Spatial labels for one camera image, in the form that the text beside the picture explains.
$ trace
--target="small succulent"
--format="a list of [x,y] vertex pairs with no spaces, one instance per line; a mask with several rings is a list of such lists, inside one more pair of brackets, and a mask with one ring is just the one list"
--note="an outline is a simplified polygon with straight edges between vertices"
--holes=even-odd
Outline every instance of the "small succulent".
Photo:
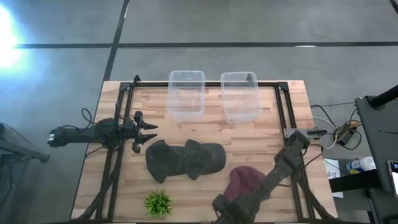
[[172,207],[170,196],[164,190],[152,191],[144,200],[148,216],[152,218],[162,218],[171,215]]

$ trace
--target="wooden table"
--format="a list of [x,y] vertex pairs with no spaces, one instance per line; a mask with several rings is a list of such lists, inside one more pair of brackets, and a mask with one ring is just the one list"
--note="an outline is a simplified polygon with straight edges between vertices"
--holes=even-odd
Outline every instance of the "wooden table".
[[[314,123],[304,82],[288,81],[288,83],[297,127],[313,128]],[[120,82],[104,82],[96,121],[113,117],[119,84]],[[126,143],[114,222],[209,222],[216,219],[211,203],[218,194],[224,192],[228,185],[229,172],[233,168],[242,165],[252,166],[267,174],[274,166],[275,154],[282,149],[284,143],[274,89],[260,87],[260,90],[262,113],[251,123],[225,123],[220,87],[206,88],[203,121],[179,123],[167,114],[167,88],[135,87],[131,117],[136,110],[141,110],[147,123],[159,126],[158,129],[143,131],[143,133],[156,133],[158,136],[143,145],[140,154],[135,154],[131,150],[132,141]],[[286,107],[284,111],[289,121]],[[189,179],[187,175],[180,175],[167,177],[163,184],[159,184],[147,171],[145,150],[160,139],[176,146],[183,146],[187,139],[220,143],[227,153],[225,168],[216,174],[201,175],[195,181]],[[99,146],[99,144],[90,144],[88,151]],[[305,155],[305,161],[309,161],[319,153],[318,146],[310,146]],[[103,150],[85,159],[72,218],[79,216],[98,193],[105,157],[106,150]],[[307,167],[307,174],[310,188],[317,199],[329,213],[337,217],[322,157]],[[285,179],[283,184],[290,184],[290,179]],[[161,220],[149,218],[145,215],[143,199],[151,190],[162,189],[165,189],[173,200],[172,215]],[[300,194],[303,209],[306,210],[303,193]],[[104,209],[105,211],[108,209],[107,200],[105,200]],[[256,222],[296,220],[293,193],[290,187],[277,187],[271,193],[271,198],[262,203],[256,217]]]

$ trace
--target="clear plastic container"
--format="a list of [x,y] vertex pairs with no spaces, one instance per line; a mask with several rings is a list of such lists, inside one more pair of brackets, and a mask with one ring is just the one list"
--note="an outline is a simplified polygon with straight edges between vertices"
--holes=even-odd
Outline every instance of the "clear plastic container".
[[248,123],[261,113],[259,86],[254,73],[224,73],[221,88],[227,123]]
[[198,121],[205,112],[205,74],[172,71],[167,109],[177,121]]

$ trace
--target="gray floor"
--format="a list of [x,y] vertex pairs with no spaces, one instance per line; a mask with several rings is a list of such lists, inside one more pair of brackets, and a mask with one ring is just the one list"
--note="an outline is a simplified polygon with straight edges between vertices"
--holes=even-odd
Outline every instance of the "gray floor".
[[[92,44],[113,41],[123,0],[0,0],[0,4],[10,12],[19,43]],[[131,1],[121,42],[194,41],[398,41],[398,15],[387,0]],[[0,68],[0,121],[51,153],[51,159],[46,164],[31,162],[15,222],[65,221],[86,145],[49,148],[48,133],[63,124],[86,124],[80,110],[96,109],[110,49],[20,52],[15,65]],[[311,104],[330,104],[396,85],[397,55],[398,47],[119,49],[111,80],[132,80],[135,74],[142,80],[167,80],[172,70],[203,70],[207,80],[217,80],[223,72],[252,71],[259,80],[305,80]],[[327,108],[337,124],[353,110],[353,105]],[[313,113],[324,117],[318,109]],[[366,141],[354,151],[340,147],[325,151],[330,158],[369,154]],[[336,200],[339,215],[349,220],[356,212],[348,211],[357,210],[360,203]],[[361,215],[354,216],[362,220]]]

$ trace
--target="bright light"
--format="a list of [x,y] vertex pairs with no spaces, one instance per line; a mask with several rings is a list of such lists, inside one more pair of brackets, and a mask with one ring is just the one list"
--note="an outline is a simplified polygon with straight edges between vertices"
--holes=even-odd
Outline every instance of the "bright light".
[[21,51],[14,49],[17,38],[12,32],[11,17],[7,9],[0,4],[0,68],[14,65],[21,56]]

